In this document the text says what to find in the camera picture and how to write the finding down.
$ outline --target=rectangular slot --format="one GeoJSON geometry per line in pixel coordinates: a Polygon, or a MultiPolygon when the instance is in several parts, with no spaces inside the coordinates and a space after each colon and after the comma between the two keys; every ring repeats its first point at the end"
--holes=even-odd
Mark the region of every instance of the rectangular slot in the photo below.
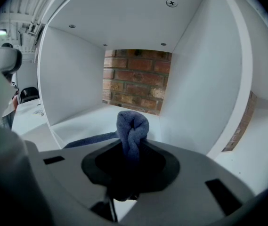
{"type": "Polygon", "coordinates": [[[219,179],[207,181],[205,184],[213,194],[226,216],[230,215],[242,206],[237,198],[219,179]]]}
{"type": "Polygon", "coordinates": [[[46,165],[48,165],[48,164],[52,164],[52,163],[59,162],[62,160],[64,160],[64,158],[62,156],[55,156],[55,157],[44,159],[44,162],[46,165]]]}

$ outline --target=ceiling panel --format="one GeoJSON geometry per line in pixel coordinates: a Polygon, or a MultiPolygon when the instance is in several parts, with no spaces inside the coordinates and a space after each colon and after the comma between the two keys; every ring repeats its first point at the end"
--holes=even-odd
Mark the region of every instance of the ceiling panel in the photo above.
{"type": "Polygon", "coordinates": [[[106,49],[172,52],[202,0],[177,1],[170,8],[166,0],[69,0],[50,26],[106,49]]]}

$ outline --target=chair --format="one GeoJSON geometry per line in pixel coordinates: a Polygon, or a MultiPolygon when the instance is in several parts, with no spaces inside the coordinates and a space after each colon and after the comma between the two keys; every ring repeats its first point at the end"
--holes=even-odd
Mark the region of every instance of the chair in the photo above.
{"type": "Polygon", "coordinates": [[[40,98],[39,92],[35,87],[28,87],[23,89],[20,97],[22,103],[40,98]]]}

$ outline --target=towel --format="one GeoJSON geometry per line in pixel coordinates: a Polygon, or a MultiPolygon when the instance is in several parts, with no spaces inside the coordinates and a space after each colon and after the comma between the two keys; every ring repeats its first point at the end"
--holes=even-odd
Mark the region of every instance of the towel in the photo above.
{"type": "Polygon", "coordinates": [[[135,111],[120,111],[117,115],[117,131],[88,137],[67,144],[64,148],[89,145],[112,138],[120,138],[123,155],[128,164],[135,168],[139,163],[140,140],[147,137],[149,123],[147,118],[135,111]]]}

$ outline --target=red brick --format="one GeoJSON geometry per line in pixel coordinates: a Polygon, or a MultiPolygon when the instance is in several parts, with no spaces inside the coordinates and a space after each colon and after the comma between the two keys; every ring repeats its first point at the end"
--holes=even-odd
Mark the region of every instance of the red brick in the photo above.
{"type": "Polygon", "coordinates": [[[140,49],[128,49],[128,57],[141,57],[142,50],[140,49]]]}
{"type": "Polygon", "coordinates": [[[143,58],[151,59],[167,59],[167,52],[156,51],[156,50],[142,50],[143,58]]]}
{"type": "Polygon", "coordinates": [[[127,50],[126,49],[116,50],[116,56],[117,57],[126,57],[127,56],[127,50]]]}
{"type": "Polygon", "coordinates": [[[162,109],[162,101],[158,101],[157,102],[157,110],[161,111],[161,109],[162,109]]]}
{"type": "Polygon", "coordinates": [[[231,140],[230,141],[239,141],[241,139],[241,136],[236,136],[236,135],[233,135],[232,137],[231,137],[231,140]]]}
{"type": "Polygon", "coordinates": [[[139,105],[141,102],[141,98],[139,97],[128,96],[128,95],[123,95],[123,94],[115,94],[113,96],[113,100],[124,102],[127,104],[133,104],[133,105],[139,105]]]}
{"type": "Polygon", "coordinates": [[[159,115],[159,112],[158,111],[148,111],[147,113],[153,114],[153,115],[159,115]]]}
{"type": "Polygon", "coordinates": [[[132,71],[115,71],[115,79],[133,81],[148,85],[162,85],[163,76],[151,73],[139,73],[132,71]]]}
{"type": "Polygon", "coordinates": [[[103,90],[102,91],[102,98],[106,100],[110,100],[112,96],[112,92],[109,90],[103,90]]]}
{"type": "Polygon", "coordinates": [[[236,129],[236,131],[235,131],[235,133],[234,133],[234,135],[236,135],[236,136],[242,136],[243,134],[244,134],[244,132],[245,132],[245,129],[243,129],[243,128],[237,128],[236,129]]]}
{"type": "Polygon", "coordinates": [[[164,99],[165,90],[162,88],[151,88],[150,96],[158,98],[158,99],[164,99]]]}
{"type": "Polygon", "coordinates": [[[168,53],[168,55],[167,55],[167,60],[168,60],[168,61],[171,61],[171,57],[172,57],[172,53],[168,53]]]}
{"type": "Polygon", "coordinates": [[[105,58],[105,68],[125,68],[126,59],[125,58],[105,58]]]}
{"type": "Polygon", "coordinates": [[[248,125],[249,125],[249,123],[244,122],[244,121],[241,121],[241,122],[239,123],[239,125],[238,125],[238,128],[239,128],[239,129],[246,129],[248,125]]]}
{"type": "Polygon", "coordinates": [[[155,100],[146,100],[146,99],[141,99],[141,106],[148,108],[148,109],[155,109],[157,106],[157,102],[155,100]]]}
{"type": "Polygon", "coordinates": [[[164,84],[163,84],[163,86],[166,88],[167,87],[167,82],[168,82],[168,77],[165,77],[164,78],[164,84]]]}
{"type": "Polygon", "coordinates": [[[122,105],[120,103],[114,102],[114,101],[108,101],[109,105],[114,105],[114,106],[118,106],[121,107],[122,105]]]}
{"type": "Polygon", "coordinates": [[[104,79],[112,79],[114,76],[114,70],[104,69],[104,79]]]}
{"type": "Polygon", "coordinates": [[[251,95],[251,99],[252,100],[255,100],[256,101],[256,99],[257,99],[257,96],[252,92],[252,95],[251,95]]]}
{"type": "Polygon", "coordinates": [[[254,110],[255,109],[255,106],[256,106],[256,99],[250,98],[248,100],[247,106],[250,107],[250,108],[252,108],[254,110]]]}
{"type": "Polygon", "coordinates": [[[242,117],[242,121],[245,121],[247,123],[250,123],[251,116],[248,116],[247,114],[244,114],[243,117],[242,117]]]}
{"type": "Polygon", "coordinates": [[[105,57],[114,57],[115,50],[106,50],[105,57]]]}
{"type": "Polygon", "coordinates": [[[145,70],[150,71],[152,68],[152,61],[150,59],[130,59],[129,69],[131,70],[145,70]]]}
{"type": "Polygon", "coordinates": [[[115,81],[103,81],[102,88],[115,91],[123,91],[123,83],[115,81]]]}
{"type": "Polygon", "coordinates": [[[253,112],[254,112],[254,109],[253,109],[253,108],[250,108],[249,106],[247,106],[246,111],[245,111],[245,114],[246,114],[247,116],[252,117],[253,112]]]}
{"type": "Polygon", "coordinates": [[[149,88],[143,85],[127,84],[126,92],[129,94],[137,95],[137,96],[147,96],[149,92],[149,88]]]}
{"type": "Polygon", "coordinates": [[[161,73],[169,73],[171,68],[170,62],[157,61],[154,65],[154,70],[161,73]]]}
{"type": "Polygon", "coordinates": [[[233,148],[234,147],[225,147],[222,152],[230,152],[230,151],[233,151],[233,148]]]}
{"type": "Polygon", "coordinates": [[[130,106],[130,105],[122,105],[122,107],[123,107],[123,108],[130,109],[130,110],[134,110],[134,111],[145,112],[145,110],[142,109],[142,108],[133,107],[133,106],[130,106]]]}

